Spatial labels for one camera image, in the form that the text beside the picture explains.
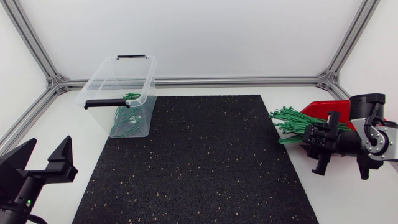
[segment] white wall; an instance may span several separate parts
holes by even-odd
[[[0,136],[45,91],[45,76],[0,6]]]
[[[296,75],[327,68],[362,0],[21,0],[57,70],[89,78],[117,54],[158,77]]]
[[[398,121],[398,1],[381,0],[341,70],[350,95],[386,94],[384,116]]]

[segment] aluminum frame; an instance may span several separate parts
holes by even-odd
[[[233,77],[233,78],[157,78],[157,88],[252,87],[252,86],[316,86],[335,99],[348,99],[339,85],[339,72],[368,24],[380,0],[363,0],[333,60],[325,71],[309,77]],[[0,155],[17,146],[30,127],[58,95],[83,88],[87,80],[69,80],[57,72],[18,0],[0,0],[27,48],[47,79],[47,90],[0,139]]]

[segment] black handle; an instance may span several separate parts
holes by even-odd
[[[121,58],[141,58],[141,57],[148,59],[148,57],[146,55],[118,55],[117,60],[119,60]]]
[[[127,106],[127,108],[130,108],[125,99],[86,100],[86,110],[95,106]]]

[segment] white floor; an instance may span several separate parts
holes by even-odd
[[[59,96],[23,140],[38,140],[27,169],[44,169],[52,151],[66,136],[72,137],[73,161],[79,170],[75,181],[46,185],[32,212],[48,223],[72,222],[107,139],[90,114],[73,104],[77,93]],[[301,110],[313,101],[333,100],[327,92],[309,87],[159,89],[157,94],[260,94],[269,111],[283,106]],[[298,145],[289,145],[287,150],[320,223],[396,223],[398,173],[390,163],[371,170],[369,180],[361,180],[355,158],[335,156],[323,177],[311,172],[317,161],[307,157]]]

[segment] black rubber mat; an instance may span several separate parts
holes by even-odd
[[[318,223],[259,95],[158,97],[109,138],[74,223]]]

